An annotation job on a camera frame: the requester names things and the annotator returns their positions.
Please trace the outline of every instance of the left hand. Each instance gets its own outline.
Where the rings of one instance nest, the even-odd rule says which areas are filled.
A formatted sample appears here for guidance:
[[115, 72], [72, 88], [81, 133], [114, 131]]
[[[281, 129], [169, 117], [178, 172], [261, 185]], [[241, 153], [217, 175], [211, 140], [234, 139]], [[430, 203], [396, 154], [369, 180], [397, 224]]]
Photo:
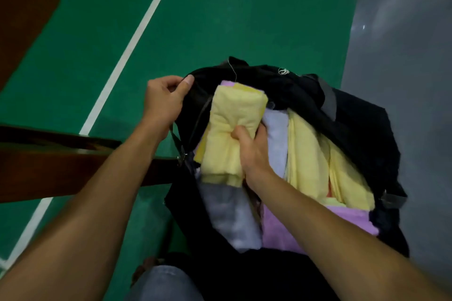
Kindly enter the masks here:
[[194, 76], [164, 76], [147, 83], [142, 123], [157, 127], [161, 140], [182, 110], [182, 101], [194, 82]]

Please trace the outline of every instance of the right hand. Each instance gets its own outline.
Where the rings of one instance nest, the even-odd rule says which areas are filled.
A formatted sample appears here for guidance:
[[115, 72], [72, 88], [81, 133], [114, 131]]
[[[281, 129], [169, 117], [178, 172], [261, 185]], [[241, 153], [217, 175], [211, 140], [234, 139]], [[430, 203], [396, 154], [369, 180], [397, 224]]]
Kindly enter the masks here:
[[256, 191], [258, 181], [263, 176], [267, 173], [274, 174], [268, 162], [267, 129], [263, 124], [259, 124], [256, 136], [252, 139], [244, 126], [237, 125], [231, 136], [240, 143], [240, 163], [245, 172], [246, 183]]

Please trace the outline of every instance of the purple towel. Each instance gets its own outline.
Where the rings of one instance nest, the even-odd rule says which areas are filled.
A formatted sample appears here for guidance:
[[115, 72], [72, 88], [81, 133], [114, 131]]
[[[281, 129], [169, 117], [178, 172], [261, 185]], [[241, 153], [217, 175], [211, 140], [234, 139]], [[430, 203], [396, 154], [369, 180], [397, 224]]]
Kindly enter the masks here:
[[[339, 206], [326, 207], [342, 219], [355, 224], [371, 235], [378, 235], [378, 229], [369, 220], [368, 211]], [[262, 246], [269, 249], [306, 254], [285, 226], [265, 205], [263, 206], [262, 215]]]

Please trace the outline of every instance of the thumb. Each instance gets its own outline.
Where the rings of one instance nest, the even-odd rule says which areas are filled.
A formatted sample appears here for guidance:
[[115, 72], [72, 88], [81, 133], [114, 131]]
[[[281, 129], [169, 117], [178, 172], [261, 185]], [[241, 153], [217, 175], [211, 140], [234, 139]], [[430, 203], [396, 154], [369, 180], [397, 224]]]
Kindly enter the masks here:
[[232, 138], [239, 140], [241, 147], [253, 144], [253, 139], [251, 138], [250, 133], [243, 125], [237, 125], [230, 135]]
[[193, 82], [195, 81], [195, 77], [193, 75], [187, 75], [184, 80], [182, 80], [176, 90], [173, 93], [176, 93], [178, 96], [180, 96], [181, 99], [184, 98], [184, 96], [187, 95], [190, 88], [193, 86]]

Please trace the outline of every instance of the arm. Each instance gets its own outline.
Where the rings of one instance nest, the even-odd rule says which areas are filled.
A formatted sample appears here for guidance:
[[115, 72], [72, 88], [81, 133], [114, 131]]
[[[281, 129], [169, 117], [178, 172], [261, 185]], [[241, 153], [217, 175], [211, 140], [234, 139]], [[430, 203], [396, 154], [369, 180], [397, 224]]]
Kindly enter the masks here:
[[240, 161], [247, 184], [295, 237], [342, 301], [450, 300], [408, 259], [278, 177], [268, 163], [267, 132], [244, 127]]
[[103, 297], [138, 188], [193, 80], [167, 76], [148, 82], [144, 115], [133, 134], [0, 280], [1, 300]]

